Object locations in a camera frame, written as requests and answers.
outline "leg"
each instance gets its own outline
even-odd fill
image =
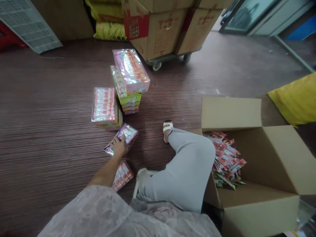
[[[176,128],[171,129],[168,142],[176,156],[165,170],[147,179],[138,198],[173,201],[185,211],[200,213],[215,148],[207,138]]]

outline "yellow bag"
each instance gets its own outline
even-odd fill
[[[270,91],[268,96],[289,124],[316,122],[316,72]]]
[[[124,24],[97,22],[95,29],[96,33],[94,34],[94,37],[96,39],[128,42],[125,36]]]
[[[122,5],[121,0],[91,0],[93,3],[105,3],[105,4],[119,4]]]
[[[91,15],[97,22],[119,22],[123,23],[122,5],[91,3],[86,0],[86,4],[91,9]]]

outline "white strap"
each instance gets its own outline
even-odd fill
[[[166,126],[166,125],[169,125],[169,126],[164,127],[164,128],[162,129],[163,132],[165,132],[165,131],[167,131],[167,130],[169,130],[169,129],[171,129],[171,128],[173,127],[173,123],[170,123],[170,122],[164,122],[164,125],[163,125],[163,126]]]

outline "blue object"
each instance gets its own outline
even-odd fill
[[[309,35],[316,32],[316,15],[305,21],[299,28],[294,30],[287,40],[304,40]]]

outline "caster wheel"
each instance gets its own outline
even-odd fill
[[[183,56],[183,61],[184,63],[188,63],[190,61],[191,54],[186,54]]]
[[[162,63],[157,63],[157,64],[155,64],[155,65],[152,66],[152,69],[153,69],[154,71],[158,71],[158,70],[161,68],[161,65],[162,65]]]

